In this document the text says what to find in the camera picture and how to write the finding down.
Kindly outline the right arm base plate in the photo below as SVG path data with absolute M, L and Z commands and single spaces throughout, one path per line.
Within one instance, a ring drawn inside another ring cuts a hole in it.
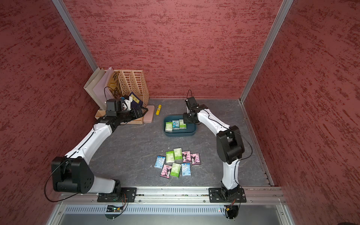
M 225 187 L 211 187 L 209 199 L 211 203 L 246 203 L 245 191 L 241 187 L 227 190 Z

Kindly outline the teal cartoon tissue pack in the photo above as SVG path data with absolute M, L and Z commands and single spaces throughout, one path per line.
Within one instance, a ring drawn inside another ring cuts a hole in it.
M 172 130 L 179 130 L 179 129 L 180 129 L 180 121 L 172 120 Z

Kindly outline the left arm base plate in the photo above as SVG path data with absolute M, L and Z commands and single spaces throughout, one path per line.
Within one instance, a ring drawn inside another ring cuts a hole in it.
M 99 203 L 133 203 L 137 194 L 135 187 L 121 187 L 113 193 L 100 193 L 97 197 Z

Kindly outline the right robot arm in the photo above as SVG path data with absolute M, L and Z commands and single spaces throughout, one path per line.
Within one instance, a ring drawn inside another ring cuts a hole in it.
M 226 201 L 235 199 L 242 193 L 238 164 L 245 152 L 240 130 L 237 126 L 224 123 L 207 106 L 198 103 L 187 103 L 187 112 L 183 114 L 183 119 L 185 123 L 205 125 L 216 136 L 217 154 L 223 162 L 220 196 Z

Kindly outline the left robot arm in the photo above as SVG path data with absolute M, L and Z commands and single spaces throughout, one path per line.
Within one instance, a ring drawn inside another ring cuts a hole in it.
M 101 144 L 122 124 L 142 118 L 148 109 L 107 111 L 99 117 L 87 136 L 63 157 L 55 157 L 51 162 L 53 190 L 76 194 L 99 194 L 122 198 L 119 180 L 97 177 L 89 163 Z

